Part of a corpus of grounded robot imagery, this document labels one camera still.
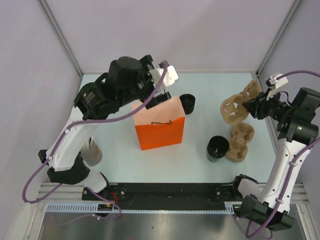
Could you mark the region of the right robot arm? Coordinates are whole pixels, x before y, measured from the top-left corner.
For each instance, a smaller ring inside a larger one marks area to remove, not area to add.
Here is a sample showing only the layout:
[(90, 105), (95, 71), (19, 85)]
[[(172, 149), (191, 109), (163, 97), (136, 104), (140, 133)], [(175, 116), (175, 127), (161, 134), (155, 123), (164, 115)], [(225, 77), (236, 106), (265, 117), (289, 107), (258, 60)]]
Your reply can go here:
[(242, 105), (258, 120), (271, 117), (278, 122), (277, 155), (263, 189), (246, 175), (239, 175), (230, 188), (231, 196), (242, 201), (235, 214), (271, 231), (290, 229), (295, 219), (290, 216), (292, 191), (300, 168), (311, 148), (319, 142), (319, 127), (312, 123), (320, 106), (319, 92), (302, 87), (293, 102), (280, 101), (280, 93), (268, 97), (271, 90), (260, 92)]

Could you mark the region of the orange paper bag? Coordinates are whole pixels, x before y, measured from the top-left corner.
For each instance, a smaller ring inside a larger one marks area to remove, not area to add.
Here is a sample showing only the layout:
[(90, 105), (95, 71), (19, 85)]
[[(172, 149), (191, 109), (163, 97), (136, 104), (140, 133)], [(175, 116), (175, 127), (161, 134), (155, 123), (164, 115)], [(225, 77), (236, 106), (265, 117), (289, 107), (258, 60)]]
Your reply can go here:
[(183, 141), (186, 114), (178, 96), (133, 115), (141, 150), (180, 144)]

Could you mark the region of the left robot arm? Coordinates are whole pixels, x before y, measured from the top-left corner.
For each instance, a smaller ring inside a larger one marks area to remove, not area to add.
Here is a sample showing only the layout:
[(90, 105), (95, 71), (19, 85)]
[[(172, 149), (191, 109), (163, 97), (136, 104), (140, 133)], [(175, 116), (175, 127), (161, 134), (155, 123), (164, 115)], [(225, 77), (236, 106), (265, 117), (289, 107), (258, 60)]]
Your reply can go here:
[(102, 173), (92, 170), (81, 149), (101, 124), (122, 121), (143, 108), (152, 108), (169, 97), (157, 95), (178, 79), (174, 66), (164, 60), (155, 68), (153, 59), (123, 56), (110, 63), (109, 70), (85, 84), (74, 99), (69, 119), (54, 145), (43, 155), (52, 183), (81, 184), (100, 200), (111, 188)]

